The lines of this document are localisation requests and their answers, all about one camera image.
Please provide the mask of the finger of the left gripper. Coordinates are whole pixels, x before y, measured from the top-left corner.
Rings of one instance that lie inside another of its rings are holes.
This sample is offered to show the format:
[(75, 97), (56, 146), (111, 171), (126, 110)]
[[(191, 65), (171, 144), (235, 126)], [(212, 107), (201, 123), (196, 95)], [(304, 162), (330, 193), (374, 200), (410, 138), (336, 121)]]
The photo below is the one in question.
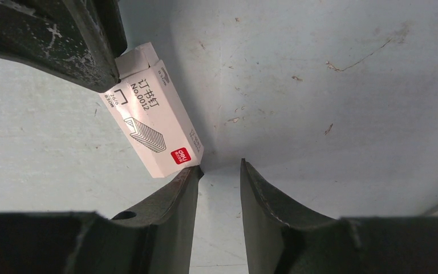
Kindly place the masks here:
[(117, 0), (0, 1), (1, 59), (104, 93), (126, 49)]

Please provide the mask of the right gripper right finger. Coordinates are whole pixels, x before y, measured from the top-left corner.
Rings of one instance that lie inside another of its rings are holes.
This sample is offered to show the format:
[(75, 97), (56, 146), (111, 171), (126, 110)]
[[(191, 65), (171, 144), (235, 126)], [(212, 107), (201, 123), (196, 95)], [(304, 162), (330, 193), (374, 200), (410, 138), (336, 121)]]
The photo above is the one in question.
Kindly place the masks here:
[(438, 217), (318, 213), (241, 161), (250, 273), (438, 273)]

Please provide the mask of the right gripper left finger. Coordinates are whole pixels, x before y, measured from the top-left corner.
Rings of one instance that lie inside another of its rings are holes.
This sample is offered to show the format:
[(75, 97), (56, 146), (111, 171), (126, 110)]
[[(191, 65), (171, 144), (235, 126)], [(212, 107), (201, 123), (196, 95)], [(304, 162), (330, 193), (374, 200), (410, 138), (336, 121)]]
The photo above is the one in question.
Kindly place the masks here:
[(199, 166), (112, 219), (0, 212), (0, 273), (188, 273)]

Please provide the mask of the white staple box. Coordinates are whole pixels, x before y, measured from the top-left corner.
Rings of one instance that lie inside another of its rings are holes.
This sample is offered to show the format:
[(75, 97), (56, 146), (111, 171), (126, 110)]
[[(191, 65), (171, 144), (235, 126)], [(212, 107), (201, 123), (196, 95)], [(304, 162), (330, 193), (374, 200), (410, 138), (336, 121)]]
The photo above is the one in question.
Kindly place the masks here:
[(151, 177), (199, 165), (204, 147), (152, 44), (115, 61), (120, 82), (99, 96)]

